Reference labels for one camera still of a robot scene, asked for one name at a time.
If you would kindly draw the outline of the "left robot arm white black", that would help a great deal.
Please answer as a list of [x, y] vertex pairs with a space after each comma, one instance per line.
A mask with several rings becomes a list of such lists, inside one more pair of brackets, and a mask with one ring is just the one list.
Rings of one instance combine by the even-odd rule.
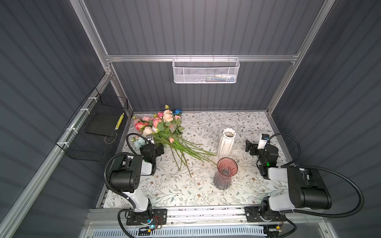
[[140, 154], [121, 152], [106, 164], [104, 180], [107, 189], [125, 198], [131, 204], [134, 215], [151, 219], [153, 209], [150, 200], [140, 186], [142, 176], [152, 176], [157, 170], [157, 158], [164, 154], [162, 145], [144, 145]]

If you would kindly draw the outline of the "pink glass vase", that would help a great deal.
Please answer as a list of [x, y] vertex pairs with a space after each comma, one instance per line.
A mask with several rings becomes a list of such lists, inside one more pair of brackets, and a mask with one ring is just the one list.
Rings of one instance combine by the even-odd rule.
[[220, 190], [231, 186], [232, 178], [238, 172], [237, 163], [231, 158], [221, 158], [217, 163], [217, 172], [213, 177], [213, 184]]

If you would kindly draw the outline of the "bunch of artificial flowers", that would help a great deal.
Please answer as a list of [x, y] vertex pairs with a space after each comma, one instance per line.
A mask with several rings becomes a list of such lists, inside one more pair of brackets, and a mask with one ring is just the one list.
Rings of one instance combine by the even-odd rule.
[[169, 105], [165, 105], [164, 111], [152, 116], [133, 116], [133, 125], [137, 130], [134, 135], [135, 142], [139, 142], [140, 138], [147, 141], [148, 137], [152, 136], [155, 144], [162, 144], [165, 148], [169, 148], [178, 170], [185, 166], [190, 175], [187, 155], [203, 163], [210, 162], [216, 165], [217, 163], [212, 160], [217, 156], [216, 153], [205, 151], [202, 144], [193, 143], [184, 138], [185, 128], [182, 126], [182, 114], [176, 116], [174, 111], [170, 109]]

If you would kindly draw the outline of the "white ribbed ceramic vase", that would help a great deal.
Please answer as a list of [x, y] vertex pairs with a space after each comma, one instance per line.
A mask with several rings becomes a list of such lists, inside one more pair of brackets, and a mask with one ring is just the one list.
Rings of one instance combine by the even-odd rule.
[[234, 145], [236, 132], [233, 129], [227, 128], [223, 131], [223, 135], [220, 138], [217, 157], [219, 159], [230, 156], [231, 150]]

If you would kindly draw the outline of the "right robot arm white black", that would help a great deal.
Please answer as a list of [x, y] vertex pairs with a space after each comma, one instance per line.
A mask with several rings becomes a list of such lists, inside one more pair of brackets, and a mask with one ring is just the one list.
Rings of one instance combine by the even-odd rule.
[[295, 208], [327, 210], [332, 206], [331, 196], [316, 169], [277, 166], [279, 149], [261, 139], [258, 144], [245, 141], [245, 151], [258, 158], [257, 168], [266, 180], [287, 182], [288, 192], [265, 196], [256, 215], [265, 222], [280, 218], [280, 211]]

